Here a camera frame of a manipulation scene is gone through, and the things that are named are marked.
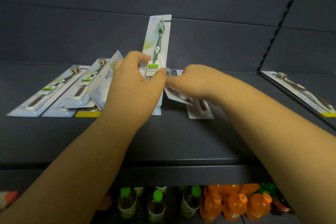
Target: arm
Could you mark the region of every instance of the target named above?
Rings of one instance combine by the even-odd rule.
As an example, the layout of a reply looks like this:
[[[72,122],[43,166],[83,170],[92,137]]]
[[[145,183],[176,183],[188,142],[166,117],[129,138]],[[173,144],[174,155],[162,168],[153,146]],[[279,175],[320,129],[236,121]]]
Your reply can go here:
[[[167,78],[167,85],[223,109],[304,223],[335,222],[336,137],[206,66],[188,66],[183,75]]]
[[[152,114],[165,85],[165,69],[149,81],[140,74],[138,63],[149,60],[143,53],[130,52],[115,64],[101,116],[4,211],[1,223],[91,221],[129,144]]]

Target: forearm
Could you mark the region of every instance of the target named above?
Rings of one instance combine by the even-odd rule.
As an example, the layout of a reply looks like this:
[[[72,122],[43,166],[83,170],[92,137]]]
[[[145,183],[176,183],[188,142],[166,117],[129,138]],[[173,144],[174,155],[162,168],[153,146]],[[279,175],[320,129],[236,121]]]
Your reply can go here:
[[[89,223],[134,132],[97,119],[7,209],[4,223]]]
[[[336,204],[328,196],[336,192],[336,138],[242,81],[223,75],[220,85],[215,102],[297,214],[306,222],[333,222],[326,204]]]

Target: green bottle cap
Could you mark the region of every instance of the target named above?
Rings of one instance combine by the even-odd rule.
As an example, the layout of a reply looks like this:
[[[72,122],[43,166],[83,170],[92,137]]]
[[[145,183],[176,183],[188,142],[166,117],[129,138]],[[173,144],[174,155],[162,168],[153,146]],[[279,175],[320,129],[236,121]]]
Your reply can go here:
[[[160,203],[162,200],[162,197],[163,197],[162,191],[160,191],[159,189],[154,191],[153,198],[155,202]]]
[[[120,194],[122,197],[128,197],[131,194],[131,188],[121,188]]]
[[[193,186],[191,188],[191,195],[194,197],[199,197],[201,194],[201,187],[200,186]]]

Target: hand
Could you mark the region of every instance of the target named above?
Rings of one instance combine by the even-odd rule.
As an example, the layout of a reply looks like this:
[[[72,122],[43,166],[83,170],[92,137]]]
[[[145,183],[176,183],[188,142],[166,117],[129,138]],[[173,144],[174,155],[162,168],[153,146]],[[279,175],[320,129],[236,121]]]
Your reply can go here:
[[[202,100],[215,101],[216,90],[225,74],[204,65],[190,65],[179,76],[169,76],[166,86],[183,94]]]
[[[151,57],[142,52],[129,52],[113,68],[113,78],[101,114],[105,119],[136,133],[153,113],[166,83],[166,69],[159,69],[148,81],[141,75],[138,63]]]

